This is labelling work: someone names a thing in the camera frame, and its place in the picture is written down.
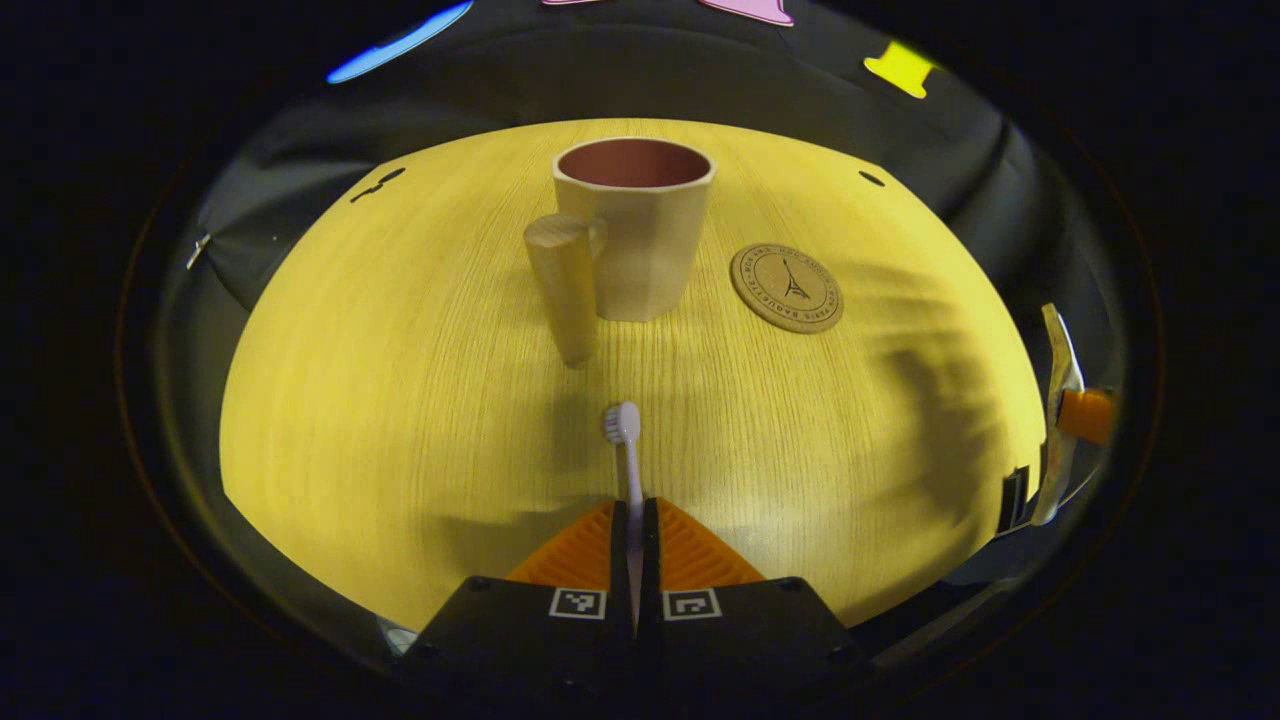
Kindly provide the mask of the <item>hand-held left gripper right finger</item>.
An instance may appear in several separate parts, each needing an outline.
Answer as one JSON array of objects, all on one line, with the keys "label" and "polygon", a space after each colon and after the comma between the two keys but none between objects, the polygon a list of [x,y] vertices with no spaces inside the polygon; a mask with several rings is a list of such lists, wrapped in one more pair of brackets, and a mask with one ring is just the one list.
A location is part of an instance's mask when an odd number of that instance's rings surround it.
[{"label": "hand-held left gripper right finger", "polygon": [[800,577],[751,579],[716,534],[645,503],[640,673],[653,706],[810,706],[870,680],[870,657]]}]

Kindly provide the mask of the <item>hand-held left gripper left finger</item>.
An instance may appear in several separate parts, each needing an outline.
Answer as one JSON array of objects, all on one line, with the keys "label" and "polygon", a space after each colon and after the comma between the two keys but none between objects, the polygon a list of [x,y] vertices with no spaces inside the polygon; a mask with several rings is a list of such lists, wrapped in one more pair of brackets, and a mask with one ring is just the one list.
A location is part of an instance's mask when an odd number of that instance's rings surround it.
[{"label": "hand-held left gripper left finger", "polygon": [[422,702],[607,706],[634,667],[628,511],[598,505],[508,577],[462,580],[399,662]]}]

